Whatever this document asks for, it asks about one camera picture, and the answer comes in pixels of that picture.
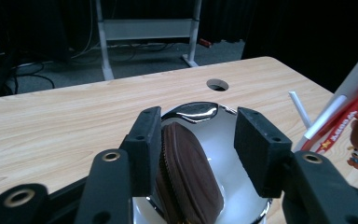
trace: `cable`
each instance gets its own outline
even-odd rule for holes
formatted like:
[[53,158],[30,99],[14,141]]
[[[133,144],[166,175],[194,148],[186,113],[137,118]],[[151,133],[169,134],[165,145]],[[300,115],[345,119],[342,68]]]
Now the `cable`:
[[35,71],[31,72],[31,73],[17,74],[19,68],[26,67],[26,66],[31,66],[31,65],[34,65],[34,64],[38,64],[38,63],[24,63],[24,64],[17,65],[17,66],[15,66],[15,67],[13,67],[11,69],[12,73],[13,73],[13,79],[14,79],[14,94],[19,93],[19,86],[20,86],[19,80],[18,80],[19,77],[40,77],[40,78],[43,78],[43,79],[47,80],[51,84],[52,89],[55,89],[55,84],[50,78],[44,77],[44,76],[41,76],[41,75],[37,74],[37,73],[43,71],[43,69],[45,69],[45,65],[43,63],[39,63],[41,66],[38,69],[36,69]]
[[94,24],[93,24],[94,19],[93,19],[93,17],[94,17],[94,14],[92,13],[92,0],[89,0],[89,20],[90,20],[90,22],[89,22],[90,23],[89,41],[88,41],[86,47],[80,53],[78,53],[77,55],[72,56],[71,59],[77,58],[78,56],[83,55],[83,54],[88,52],[87,50],[88,50],[88,48],[89,48],[89,46],[91,44],[91,39],[92,39],[92,31],[94,30]]
[[38,74],[24,74],[24,75],[18,75],[17,77],[40,77],[40,78],[43,78],[43,79],[47,80],[51,84],[51,88],[55,89],[55,85],[54,85],[53,80],[51,80],[48,77],[44,77],[44,76],[41,76],[41,75],[38,75]]

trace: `black curtain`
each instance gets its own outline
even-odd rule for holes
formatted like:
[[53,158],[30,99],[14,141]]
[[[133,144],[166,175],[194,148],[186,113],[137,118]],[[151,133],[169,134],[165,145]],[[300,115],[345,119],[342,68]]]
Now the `black curtain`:
[[243,59],[271,56],[330,91],[358,62],[358,0],[257,0]]

